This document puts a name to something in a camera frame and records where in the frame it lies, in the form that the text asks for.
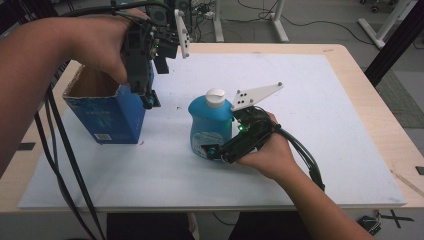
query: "black metal pole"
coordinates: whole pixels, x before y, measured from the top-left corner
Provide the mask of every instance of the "black metal pole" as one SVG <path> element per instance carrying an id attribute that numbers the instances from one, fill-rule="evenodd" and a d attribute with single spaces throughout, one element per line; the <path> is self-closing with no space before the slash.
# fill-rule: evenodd
<path id="1" fill-rule="evenodd" d="M 376 87 L 390 68 L 424 29 L 424 0 L 419 0 L 393 33 L 380 53 L 365 70 L 365 75 Z"/>

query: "bottle label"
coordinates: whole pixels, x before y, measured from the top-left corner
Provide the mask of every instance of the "bottle label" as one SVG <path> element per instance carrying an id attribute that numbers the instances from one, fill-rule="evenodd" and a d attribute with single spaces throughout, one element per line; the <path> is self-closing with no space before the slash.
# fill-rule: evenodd
<path id="1" fill-rule="evenodd" d="M 200 132 L 193 135 L 193 139 L 191 141 L 191 148 L 193 152 L 203 158 L 206 157 L 206 153 L 202 148 L 202 145 L 210 145 L 210 144 L 224 144 L 224 139 L 221 134 L 216 132 Z"/>

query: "caster wheel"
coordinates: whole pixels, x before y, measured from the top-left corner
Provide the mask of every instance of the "caster wheel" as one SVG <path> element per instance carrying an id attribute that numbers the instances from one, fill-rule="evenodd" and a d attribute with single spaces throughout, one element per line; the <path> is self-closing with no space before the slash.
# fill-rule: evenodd
<path id="1" fill-rule="evenodd" d="M 373 12 L 373 13 L 378 12 L 378 7 L 377 6 L 372 6 L 371 7 L 371 12 Z"/>

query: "blue cardboard box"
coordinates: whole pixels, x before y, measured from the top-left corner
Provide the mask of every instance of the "blue cardboard box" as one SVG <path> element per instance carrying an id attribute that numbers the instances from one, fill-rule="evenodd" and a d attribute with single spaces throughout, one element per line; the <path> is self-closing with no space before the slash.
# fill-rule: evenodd
<path id="1" fill-rule="evenodd" d="M 138 143 L 146 110 L 129 86 L 119 85 L 107 74 L 81 66 L 63 98 L 96 142 Z"/>

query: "barcode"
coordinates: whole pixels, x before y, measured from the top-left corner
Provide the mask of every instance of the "barcode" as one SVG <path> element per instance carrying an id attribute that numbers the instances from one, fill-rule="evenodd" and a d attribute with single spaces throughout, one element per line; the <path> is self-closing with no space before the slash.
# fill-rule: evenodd
<path id="1" fill-rule="evenodd" d="M 94 134 L 94 136 L 96 136 L 97 140 L 112 140 L 109 134 Z"/>

